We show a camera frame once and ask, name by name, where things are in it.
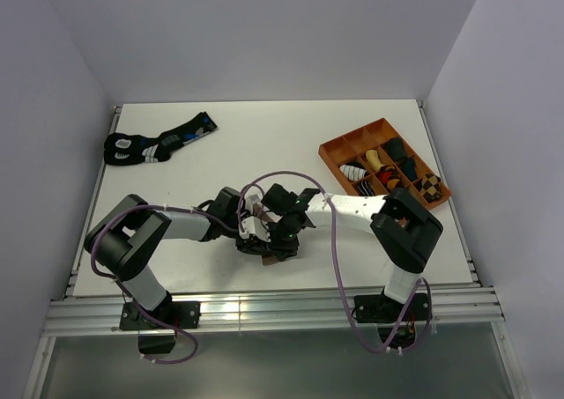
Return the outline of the brown sock red stripes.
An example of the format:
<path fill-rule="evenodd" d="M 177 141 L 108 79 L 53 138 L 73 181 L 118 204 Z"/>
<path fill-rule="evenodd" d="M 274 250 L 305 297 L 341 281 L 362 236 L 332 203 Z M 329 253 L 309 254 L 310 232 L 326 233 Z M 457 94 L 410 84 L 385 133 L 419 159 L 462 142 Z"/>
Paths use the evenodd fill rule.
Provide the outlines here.
<path fill-rule="evenodd" d="M 293 256 L 293 234 L 284 222 L 274 219 L 276 216 L 273 211 L 260 211 L 257 215 L 263 230 L 263 239 L 260 239 L 263 243 L 263 266 L 283 262 Z"/>

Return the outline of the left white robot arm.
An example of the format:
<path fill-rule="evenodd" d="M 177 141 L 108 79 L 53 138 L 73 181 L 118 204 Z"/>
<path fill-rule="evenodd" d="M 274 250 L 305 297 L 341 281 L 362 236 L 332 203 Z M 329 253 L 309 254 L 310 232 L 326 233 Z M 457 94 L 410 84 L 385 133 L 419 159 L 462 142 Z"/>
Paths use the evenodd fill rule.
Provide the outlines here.
<path fill-rule="evenodd" d="M 152 328 L 168 324 L 172 297 L 154 276 L 149 261 L 162 240 L 208 242 L 220 237 L 235 241 L 239 251 L 269 256 L 268 243 L 244 239 L 237 228 L 240 193 L 220 190 L 195 208 L 151 206 L 135 194 L 125 196 L 85 237 L 95 274 L 111 278 L 140 306 L 140 318 Z"/>

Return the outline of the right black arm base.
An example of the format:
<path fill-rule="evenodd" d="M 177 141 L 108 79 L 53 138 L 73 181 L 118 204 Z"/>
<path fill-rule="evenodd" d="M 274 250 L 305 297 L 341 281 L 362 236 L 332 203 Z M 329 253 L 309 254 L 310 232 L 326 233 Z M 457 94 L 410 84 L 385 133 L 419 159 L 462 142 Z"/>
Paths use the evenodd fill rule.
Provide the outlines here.
<path fill-rule="evenodd" d="M 383 293 L 356 295 L 353 302 L 351 316 L 357 323 L 389 324 L 388 327 L 377 330 L 381 342 L 385 343 L 404 305 L 388 299 Z M 413 347 L 431 332 L 432 318 L 428 294 L 415 293 L 388 348 L 400 352 Z"/>

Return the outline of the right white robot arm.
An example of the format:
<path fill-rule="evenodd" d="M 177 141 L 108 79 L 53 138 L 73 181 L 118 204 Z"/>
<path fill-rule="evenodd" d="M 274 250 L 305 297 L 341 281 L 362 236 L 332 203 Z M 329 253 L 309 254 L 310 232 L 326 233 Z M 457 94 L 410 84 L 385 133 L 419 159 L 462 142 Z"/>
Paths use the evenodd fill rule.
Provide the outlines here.
<path fill-rule="evenodd" d="M 442 223 L 405 188 L 383 196 L 343 196 L 306 188 L 300 194 L 274 184 L 262 204 L 280 217 L 270 234 L 289 240 L 305 228 L 346 227 L 372 233 L 393 263 L 382 311 L 398 320 L 412 308 L 410 295 L 442 236 Z"/>

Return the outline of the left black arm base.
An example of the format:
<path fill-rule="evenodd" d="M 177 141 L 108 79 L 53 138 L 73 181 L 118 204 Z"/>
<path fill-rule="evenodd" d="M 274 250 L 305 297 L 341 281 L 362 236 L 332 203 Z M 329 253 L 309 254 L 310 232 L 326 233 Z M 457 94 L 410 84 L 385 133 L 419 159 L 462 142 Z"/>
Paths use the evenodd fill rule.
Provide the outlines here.
<path fill-rule="evenodd" d="M 136 301 L 126 302 L 119 330 L 138 332 L 137 348 L 141 354 L 164 356 L 173 351 L 182 330 L 198 327 L 200 311 L 199 301 L 165 299 L 152 311 L 145 310 Z"/>

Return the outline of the black white striped rolled sock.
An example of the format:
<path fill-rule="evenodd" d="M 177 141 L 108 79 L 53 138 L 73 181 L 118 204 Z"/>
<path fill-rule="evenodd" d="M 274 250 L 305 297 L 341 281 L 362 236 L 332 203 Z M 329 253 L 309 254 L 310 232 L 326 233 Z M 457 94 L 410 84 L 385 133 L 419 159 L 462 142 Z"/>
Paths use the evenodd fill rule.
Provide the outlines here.
<path fill-rule="evenodd" d="M 368 180 L 360 181 L 356 187 L 361 196 L 375 196 L 373 186 Z"/>

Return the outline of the orange compartment tray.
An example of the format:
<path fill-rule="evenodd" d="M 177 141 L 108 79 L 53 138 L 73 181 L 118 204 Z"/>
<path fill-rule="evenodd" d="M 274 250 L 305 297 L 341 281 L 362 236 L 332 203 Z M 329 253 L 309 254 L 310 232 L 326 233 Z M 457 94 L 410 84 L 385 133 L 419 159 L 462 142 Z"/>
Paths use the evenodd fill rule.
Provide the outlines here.
<path fill-rule="evenodd" d="M 409 181 L 400 168 L 400 162 L 395 162 L 383 149 L 383 146 L 393 137 L 401 137 L 404 142 L 404 147 L 408 157 L 412 157 L 416 163 L 416 170 L 418 179 L 416 181 Z M 417 201 L 419 201 L 426 209 L 432 210 L 439 205 L 446 203 L 451 198 L 451 191 L 447 184 L 443 181 L 442 177 L 435 172 L 427 162 L 421 158 L 420 154 L 407 142 L 407 140 L 400 135 L 400 133 L 384 118 L 371 122 L 358 129 L 354 129 L 342 136 L 331 139 L 330 141 L 321 144 L 318 149 L 318 154 L 336 177 L 340 185 L 346 193 L 350 195 L 360 196 L 356 189 L 358 183 L 363 180 L 368 180 L 375 191 L 375 195 L 387 195 L 389 192 L 376 178 L 376 173 L 372 170 L 366 160 L 366 152 L 368 150 L 377 150 L 384 166 L 394 166 L 400 174 L 403 187 L 406 189 Z M 348 181 L 339 170 L 343 164 L 359 163 L 368 170 L 368 175 L 360 181 Z M 421 178 L 425 174 L 436 174 L 442 180 L 442 199 L 428 203 L 419 193 L 419 185 Z"/>

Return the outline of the yellow rolled sock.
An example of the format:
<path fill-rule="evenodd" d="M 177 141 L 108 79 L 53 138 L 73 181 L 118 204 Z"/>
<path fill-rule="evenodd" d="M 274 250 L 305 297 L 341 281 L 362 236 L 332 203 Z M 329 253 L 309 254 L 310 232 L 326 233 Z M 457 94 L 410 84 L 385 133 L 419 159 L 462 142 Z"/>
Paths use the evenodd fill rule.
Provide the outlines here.
<path fill-rule="evenodd" d="M 377 150 L 368 150 L 366 152 L 366 160 L 375 173 L 378 173 L 383 167 Z"/>

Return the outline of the black blue patterned sock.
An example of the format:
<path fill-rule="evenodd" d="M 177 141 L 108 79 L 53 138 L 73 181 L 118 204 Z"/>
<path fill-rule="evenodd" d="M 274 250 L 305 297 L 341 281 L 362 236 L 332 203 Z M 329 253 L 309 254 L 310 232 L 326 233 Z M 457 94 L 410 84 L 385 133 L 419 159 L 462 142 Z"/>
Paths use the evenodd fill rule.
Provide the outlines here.
<path fill-rule="evenodd" d="M 104 163 L 109 166 L 134 166 L 169 161 L 174 152 L 205 137 L 219 127 L 206 112 L 157 137 L 115 132 L 104 142 Z"/>

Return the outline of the red black rolled sock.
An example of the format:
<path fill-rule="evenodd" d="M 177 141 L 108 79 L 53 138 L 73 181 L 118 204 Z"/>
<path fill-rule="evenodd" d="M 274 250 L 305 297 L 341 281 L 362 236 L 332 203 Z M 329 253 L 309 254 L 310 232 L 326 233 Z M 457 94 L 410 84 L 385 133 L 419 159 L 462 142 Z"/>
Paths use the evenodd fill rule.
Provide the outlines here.
<path fill-rule="evenodd" d="M 394 166 L 382 166 L 379 171 L 375 174 L 378 181 L 391 192 L 395 188 L 402 188 L 403 183 Z"/>

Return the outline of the dark green rolled sock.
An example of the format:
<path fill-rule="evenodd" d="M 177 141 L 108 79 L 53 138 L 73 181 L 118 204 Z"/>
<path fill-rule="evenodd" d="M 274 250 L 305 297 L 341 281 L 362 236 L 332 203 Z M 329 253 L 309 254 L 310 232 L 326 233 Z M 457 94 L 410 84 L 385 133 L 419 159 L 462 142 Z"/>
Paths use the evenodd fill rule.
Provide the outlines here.
<path fill-rule="evenodd" d="M 404 142 L 401 137 L 391 138 L 384 146 L 383 149 L 395 162 L 400 162 L 408 157 Z"/>

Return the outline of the dark teal rolled sock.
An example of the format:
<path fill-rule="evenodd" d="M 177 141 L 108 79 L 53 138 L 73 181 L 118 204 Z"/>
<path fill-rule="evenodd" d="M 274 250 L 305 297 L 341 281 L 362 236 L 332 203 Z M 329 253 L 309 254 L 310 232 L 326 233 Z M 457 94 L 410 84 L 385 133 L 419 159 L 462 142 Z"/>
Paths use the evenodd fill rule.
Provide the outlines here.
<path fill-rule="evenodd" d="M 400 164 L 400 168 L 409 181 L 416 181 L 418 179 L 414 158 L 408 157 L 404 159 Z"/>

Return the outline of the brown checkered rolled sock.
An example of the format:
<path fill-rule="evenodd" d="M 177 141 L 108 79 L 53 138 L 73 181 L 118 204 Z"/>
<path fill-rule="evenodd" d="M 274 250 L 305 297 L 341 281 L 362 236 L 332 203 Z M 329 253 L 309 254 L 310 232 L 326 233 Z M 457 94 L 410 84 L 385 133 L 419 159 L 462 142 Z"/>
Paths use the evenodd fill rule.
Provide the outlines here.
<path fill-rule="evenodd" d="M 419 193 L 428 203 L 433 203 L 441 200 L 441 178 L 436 174 L 425 174 L 420 181 Z"/>

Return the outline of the aluminium table rail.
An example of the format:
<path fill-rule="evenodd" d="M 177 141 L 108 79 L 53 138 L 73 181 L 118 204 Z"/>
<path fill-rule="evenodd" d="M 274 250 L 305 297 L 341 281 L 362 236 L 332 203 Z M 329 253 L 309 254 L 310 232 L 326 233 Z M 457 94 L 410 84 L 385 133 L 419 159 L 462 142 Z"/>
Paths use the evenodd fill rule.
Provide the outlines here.
<path fill-rule="evenodd" d="M 349 327 L 338 291 L 177 295 L 175 301 L 198 301 L 200 333 Z M 438 324 L 504 321 L 492 287 L 432 290 L 433 316 Z M 120 297 L 69 298 L 48 307 L 41 336 L 107 336 L 122 331 Z"/>

